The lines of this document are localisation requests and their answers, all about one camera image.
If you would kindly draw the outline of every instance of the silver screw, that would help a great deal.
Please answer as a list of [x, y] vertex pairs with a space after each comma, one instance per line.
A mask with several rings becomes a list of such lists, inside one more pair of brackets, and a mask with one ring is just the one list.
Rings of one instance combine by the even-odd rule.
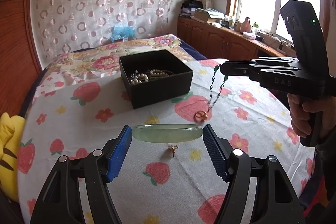
[[269, 161], [271, 161], [271, 162], [276, 162], [276, 161], [277, 161], [277, 157], [275, 157], [275, 156], [273, 156], [273, 155], [268, 156], [268, 159], [269, 159]]
[[101, 151], [100, 149], [96, 149], [93, 151], [92, 153], [94, 156], [98, 157], [100, 156], [101, 154], [103, 154], [103, 151]]
[[59, 162], [65, 162], [67, 160], [67, 157], [66, 156], [60, 156], [59, 158], [58, 158], [58, 161]]
[[242, 150], [236, 148], [233, 150], [233, 154], [235, 154], [236, 156], [241, 156], [243, 154]]

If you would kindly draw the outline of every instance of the patterned wall covering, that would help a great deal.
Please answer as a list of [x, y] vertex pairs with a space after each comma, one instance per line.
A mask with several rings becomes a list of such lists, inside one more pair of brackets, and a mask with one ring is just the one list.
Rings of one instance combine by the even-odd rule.
[[36, 45], [48, 60], [109, 43], [115, 26], [134, 27], [136, 38], [166, 34], [172, 0], [31, 0]]

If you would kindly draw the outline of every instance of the black sleeve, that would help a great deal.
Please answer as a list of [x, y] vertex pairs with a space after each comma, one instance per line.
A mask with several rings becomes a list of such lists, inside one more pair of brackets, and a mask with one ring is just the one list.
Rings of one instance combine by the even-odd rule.
[[322, 160], [327, 199], [331, 200], [336, 190], [336, 127], [319, 141], [316, 148]]

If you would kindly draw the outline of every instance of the necklace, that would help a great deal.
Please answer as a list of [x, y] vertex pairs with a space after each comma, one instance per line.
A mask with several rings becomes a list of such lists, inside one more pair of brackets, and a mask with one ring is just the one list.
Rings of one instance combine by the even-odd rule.
[[204, 122], [208, 118], [208, 113], [209, 113], [210, 109], [217, 103], [217, 100], [219, 99], [219, 97], [221, 95], [221, 92], [222, 92], [222, 89], [224, 87], [224, 84], [225, 84], [225, 82], [228, 79], [228, 76], [225, 75], [224, 76], [224, 82], [223, 82], [223, 84], [219, 88], [219, 93], [216, 96], [215, 101], [211, 105], [211, 101], [212, 101], [212, 87], [213, 87], [213, 83], [215, 81], [215, 75], [216, 75], [216, 72], [218, 71], [218, 69], [219, 69], [219, 66], [218, 65], [215, 66], [215, 68], [214, 68], [214, 74], [213, 74], [213, 77], [212, 77], [212, 83], [211, 83], [211, 86], [210, 86], [210, 99], [208, 100], [208, 104], [207, 104], [207, 108], [208, 108], [207, 112], [199, 110], [199, 111], [197, 111], [195, 113], [195, 117], [201, 119], [202, 122]]

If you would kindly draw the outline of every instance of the brown stripe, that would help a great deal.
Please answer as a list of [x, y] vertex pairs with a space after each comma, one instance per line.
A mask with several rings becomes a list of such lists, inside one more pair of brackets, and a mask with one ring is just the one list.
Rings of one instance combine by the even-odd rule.
[[3, 166], [4, 168], [7, 168], [8, 170], [14, 171], [14, 169], [4, 160], [0, 160], [0, 165]]
[[4, 148], [3, 152], [4, 152], [4, 154], [7, 154], [7, 155], [11, 156], [12, 158], [17, 159], [17, 157], [15, 156], [15, 154], [12, 151], [10, 151], [8, 148]]

